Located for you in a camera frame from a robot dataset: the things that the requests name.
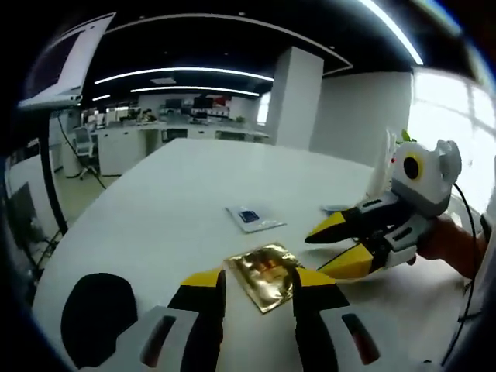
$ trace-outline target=robotic arm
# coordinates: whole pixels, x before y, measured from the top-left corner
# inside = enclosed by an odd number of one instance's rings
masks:
[[[433,151],[414,142],[401,144],[390,191],[333,213],[305,239],[313,244],[359,239],[319,271],[336,279],[358,278],[413,258],[432,220],[448,208],[460,172],[460,151],[453,141],[440,140]]]

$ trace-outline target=office chair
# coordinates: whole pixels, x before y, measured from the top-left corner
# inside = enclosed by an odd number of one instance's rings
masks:
[[[83,171],[79,174],[79,179],[82,180],[89,171],[93,172],[93,174],[97,173],[95,167],[91,165],[91,161],[96,158],[96,146],[87,126],[74,128],[74,135],[76,155],[83,167]]]

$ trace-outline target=white wall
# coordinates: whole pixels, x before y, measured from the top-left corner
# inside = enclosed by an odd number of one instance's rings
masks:
[[[138,97],[138,106],[141,109],[151,109],[152,113],[158,118],[160,105],[163,105],[167,99],[194,99],[200,94],[165,94],[165,95],[141,95]],[[208,95],[208,97],[222,97],[221,95]],[[229,109],[229,117],[235,119],[243,116],[247,122],[256,122],[258,110],[257,99],[247,99],[242,97],[232,97]]]
[[[180,94],[166,94],[166,95],[141,95],[138,97],[138,106],[142,109],[151,109],[153,115],[158,118],[158,109],[160,105],[165,103],[166,99],[187,99],[199,97],[197,95],[180,95]]]
[[[407,129],[412,75],[380,72],[322,81],[310,151],[374,166],[386,129]]]
[[[294,46],[279,56],[266,124],[276,146],[309,149],[323,68],[322,58]]]
[[[229,107],[229,117],[235,120],[238,116],[242,116],[246,122],[255,123],[257,121],[259,102],[260,99],[232,97]]]

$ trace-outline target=white desk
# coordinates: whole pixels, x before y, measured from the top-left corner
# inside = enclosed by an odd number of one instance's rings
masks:
[[[265,243],[277,240],[315,267],[316,257],[321,263],[329,253],[303,240],[324,218],[319,206],[359,201],[370,173],[363,165],[306,151],[176,139],[124,174],[76,221],[46,266],[34,315],[67,357],[60,317],[86,274],[124,277],[141,315],[167,305],[190,274]],[[254,202],[269,205],[287,225],[242,233],[224,207]],[[261,315],[229,270],[226,274],[218,370],[301,370],[292,303]],[[413,267],[404,264],[342,289],[352,303],[388,315],[411,357],[437,361],[459,314],[461,282],[445,263],[418,259]]]
[[[98,158],[102,175],[116,176],[127,172],[163,146],[162,132],[167,133],[168,129],[182,129],[187,132],[187,138],[202,140],[219,138],[219,133],[242,134],[247,142],[263,142],[269,138],[266,133],[260,131],[215,124],[202,126],[150,122],[97,129],[93,136],[98,137]],[[74,134],[67,137],[74,142]],[[81,171],[72,149],[66,143],[62,149],[62,163],[66,177],[73,177]]]

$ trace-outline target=plastic package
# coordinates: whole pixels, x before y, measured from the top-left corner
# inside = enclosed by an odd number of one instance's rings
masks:
[[[226,209],[245,233],[254,233],[286,225],[286,222],[277,220],[274,213],[263,206],[251,208],[241,205]]]
[[[290,271],[301,266],[280,243],[238,254],[226,263],[262,314],[293,296]]]

